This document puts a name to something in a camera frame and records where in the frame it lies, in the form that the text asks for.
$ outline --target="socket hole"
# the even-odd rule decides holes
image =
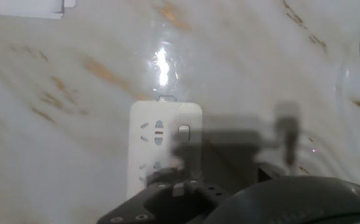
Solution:
[[[163,138],[155,138],[155,144],[160,146],[162,144]]]
[[[155,128],[163,128],[163,122],[162,121],[157,121],[155,124]]]
[[[143,125],[141,125],[141,128],[146,128],[149,124],[148,123],[145,123]]]

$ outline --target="white power strip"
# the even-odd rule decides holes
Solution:
[[[181,169],[182,161],[172,150],[187,142],[201,145],[201,130],[202,110],[195,103],[137,101],[130,110],[127,199],[146,187],[153,172]],[[201,167],[200,159],[192,162]]]

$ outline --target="white marble surface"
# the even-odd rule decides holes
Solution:
[[[0,223],[94,223],[122,203],[130,106],[159,94],[269,124],[292,101],[298,173],[360,184],[360,85],[345,84],[359,36],[353,0],[79,0],[60,21],[0,16]]]

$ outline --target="screw hole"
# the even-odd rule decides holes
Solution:
[[[144,219],[147,219],[147,218],[148,218],[147,215],[138,215],[138,216],[136,216],[137,220],[144,220]]]
[[[123,218],[122,217],[115,217],[115,218],[112,218],[111,219],[111,222],[112,223],[120,223],[123,221]]]

